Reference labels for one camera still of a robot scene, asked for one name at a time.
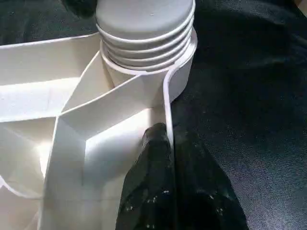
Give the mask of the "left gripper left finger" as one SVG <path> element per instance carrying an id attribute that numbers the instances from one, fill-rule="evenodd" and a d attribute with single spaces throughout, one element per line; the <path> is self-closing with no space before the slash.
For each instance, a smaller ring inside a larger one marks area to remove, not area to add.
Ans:
<path id="1" fill-rule="evenodd" d="M 118 230 L 173 230 L 176 189 L 166 125 L 146 129 L 140 155 L 127 172 L 116 221 Z"/>

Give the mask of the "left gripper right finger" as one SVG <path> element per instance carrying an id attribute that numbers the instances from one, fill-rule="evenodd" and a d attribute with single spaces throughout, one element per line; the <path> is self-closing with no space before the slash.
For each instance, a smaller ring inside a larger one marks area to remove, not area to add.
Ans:
<path id="1" fill-rule="evenodd" d="M 200 137 L 174 137 L 178 224 L 182 230 L 247 230 L 243 208 Z"/>

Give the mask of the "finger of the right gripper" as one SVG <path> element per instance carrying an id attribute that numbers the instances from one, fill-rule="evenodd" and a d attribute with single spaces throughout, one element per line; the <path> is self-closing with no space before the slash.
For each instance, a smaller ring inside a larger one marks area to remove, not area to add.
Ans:
<path id="1" fill-rule="evenodd" d="M 98 0 L 61 0 L 63 6 L 81 18 L 94 16 Z"/>

